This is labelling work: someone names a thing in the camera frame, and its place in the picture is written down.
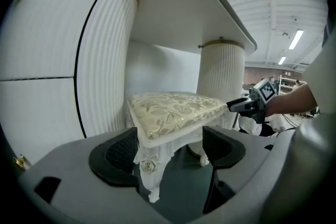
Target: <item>cabinet handle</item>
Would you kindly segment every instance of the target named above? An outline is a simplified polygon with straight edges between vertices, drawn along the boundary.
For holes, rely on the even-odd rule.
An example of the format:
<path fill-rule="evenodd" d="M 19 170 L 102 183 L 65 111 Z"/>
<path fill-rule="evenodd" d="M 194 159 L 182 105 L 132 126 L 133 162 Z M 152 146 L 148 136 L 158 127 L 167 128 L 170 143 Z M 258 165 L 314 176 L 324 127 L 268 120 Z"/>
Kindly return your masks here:
<path fill-rule="evenodd" d="M 17 167 L 19 167 L 22 171 L 25 171 L 26 168 L 24 166 L 24 162 L 26 162 L 27 159 L 25 156 L 20 154 L 20 158 L 13 157 L 13 162 L 16 164 Z"/>

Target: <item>forearm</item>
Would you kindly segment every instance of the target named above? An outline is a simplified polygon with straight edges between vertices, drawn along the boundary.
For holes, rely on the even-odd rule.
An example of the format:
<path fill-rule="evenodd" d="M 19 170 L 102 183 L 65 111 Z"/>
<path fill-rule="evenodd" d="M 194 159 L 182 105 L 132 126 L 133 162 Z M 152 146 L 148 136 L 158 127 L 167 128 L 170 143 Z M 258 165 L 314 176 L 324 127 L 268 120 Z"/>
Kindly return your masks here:
<path fill-rule="evenodd" d="M 297 114 L 317 107 L 315 98 L 307 84 L 295 91 L 274 97 L 266 107 L 266 116 L 273 114 Z"/>

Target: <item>fluted panel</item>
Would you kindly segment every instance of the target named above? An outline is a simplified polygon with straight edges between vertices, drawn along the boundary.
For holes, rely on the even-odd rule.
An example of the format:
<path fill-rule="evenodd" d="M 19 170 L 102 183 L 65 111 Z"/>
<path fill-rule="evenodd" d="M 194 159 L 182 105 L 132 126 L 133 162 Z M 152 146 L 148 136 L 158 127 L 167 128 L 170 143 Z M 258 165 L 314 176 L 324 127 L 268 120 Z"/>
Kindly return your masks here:
<path fill-rule="evenodd" d="M 14 0 L 0 29 L 0 80 L 72 77 L 95 0 Z"/>
<path fill-rule="evenodd" d="M 240 97 L 244 79 L 244 50 L 236 45 L 216 44 L 202 49 L 197 93 L 228 102 Z M 234 113 L 224 115 L 224 128 L 231 129 Z"/>
<path fill-rule="evenodd" d="M 77 95 L 87 137 L 124 128 L 125 61 L 137 0 L 98 0 L 79 49 Z"/>
<path fill-rule="evenodd" d="M 32 163 L 83 139 L 73 79 L 0 82 L 0 124 L 14 153 Z"/>

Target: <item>brown wall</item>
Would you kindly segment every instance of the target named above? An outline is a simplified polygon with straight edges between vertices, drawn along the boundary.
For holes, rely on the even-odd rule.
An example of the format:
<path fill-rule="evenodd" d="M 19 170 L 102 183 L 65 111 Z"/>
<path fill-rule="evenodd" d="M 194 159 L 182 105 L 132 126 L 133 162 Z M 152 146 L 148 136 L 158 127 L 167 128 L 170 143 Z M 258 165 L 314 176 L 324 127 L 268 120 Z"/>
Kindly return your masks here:
<path fill-rule="evenodd" d="M 271 76 L 274 76 L 276 80 L 280 75 L 288 77 L 285 75 L 285 72 L 290 72 L 291 79 L 302 80 L 302 74 L 298 72 L 270 68 L 246 67 L 244 73 L 244 84 L 257 84 L 261 79 L 266 79 Z"/>

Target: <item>wall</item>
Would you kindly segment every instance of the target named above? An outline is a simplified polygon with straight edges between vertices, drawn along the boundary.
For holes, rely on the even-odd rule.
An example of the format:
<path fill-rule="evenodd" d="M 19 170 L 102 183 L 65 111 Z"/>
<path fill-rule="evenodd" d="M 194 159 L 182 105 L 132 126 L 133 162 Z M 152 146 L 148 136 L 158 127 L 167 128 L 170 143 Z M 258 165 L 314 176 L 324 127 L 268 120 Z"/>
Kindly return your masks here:
<path fill-rule="evenodd" d="M 271 76 L 274 76 L 275 79 L 278 79 L 280 75 L 288 77 L 285 75 L 285 72 L 290 72 L 291 79 L 303 80 L 302 74 L 298 72 L 283 71 L 280 69 L 246 67 L 244 73 L 244 84 L 257 84 L 262 78 L 266 79 Z"/>
<path fill-rule="evenodd" d="M 125 97 L 148 91 L 196 92 L 201 55 L 131 41 Z"/>

